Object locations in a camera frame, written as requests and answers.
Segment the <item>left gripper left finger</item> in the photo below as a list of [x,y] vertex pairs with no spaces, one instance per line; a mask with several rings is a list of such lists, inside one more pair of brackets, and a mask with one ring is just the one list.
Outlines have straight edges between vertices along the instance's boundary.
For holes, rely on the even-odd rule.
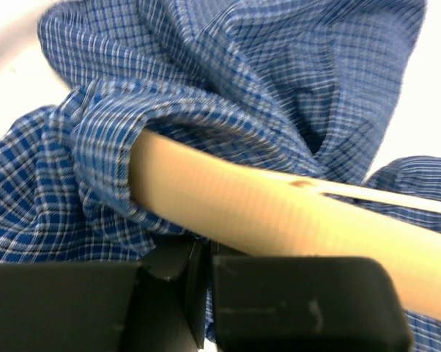
[[197,351],[205,268],[198,241],[139,261],[0,264],[0,351]]

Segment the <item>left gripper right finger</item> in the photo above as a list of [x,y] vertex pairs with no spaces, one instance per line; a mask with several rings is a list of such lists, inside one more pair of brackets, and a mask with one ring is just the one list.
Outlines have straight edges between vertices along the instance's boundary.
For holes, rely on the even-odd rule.
[[386,270],[365,257],[252,257],[213,244],[212,306],[222,351],[409,351]]

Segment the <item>beige wooden hanger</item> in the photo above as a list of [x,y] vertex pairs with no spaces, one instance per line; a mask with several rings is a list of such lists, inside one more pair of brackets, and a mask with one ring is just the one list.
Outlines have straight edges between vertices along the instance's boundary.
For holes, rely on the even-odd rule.
[[441,202],[231,164],[143,130],[131,194],[159,217],[247,254],[380,262],[405,309],[441,320],[441,234],[338,196],[441,213]]

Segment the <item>blue checkered shirt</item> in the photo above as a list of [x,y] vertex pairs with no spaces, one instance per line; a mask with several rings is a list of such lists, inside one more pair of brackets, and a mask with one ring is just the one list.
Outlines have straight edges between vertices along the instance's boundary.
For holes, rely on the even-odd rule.
[[71,92],[0,139],[0,263],[137,260],[185,230],[130,198],[145,127],[236,164],[441,201],[441,158],[367,171],[423,1],[63,1],[37,36]]

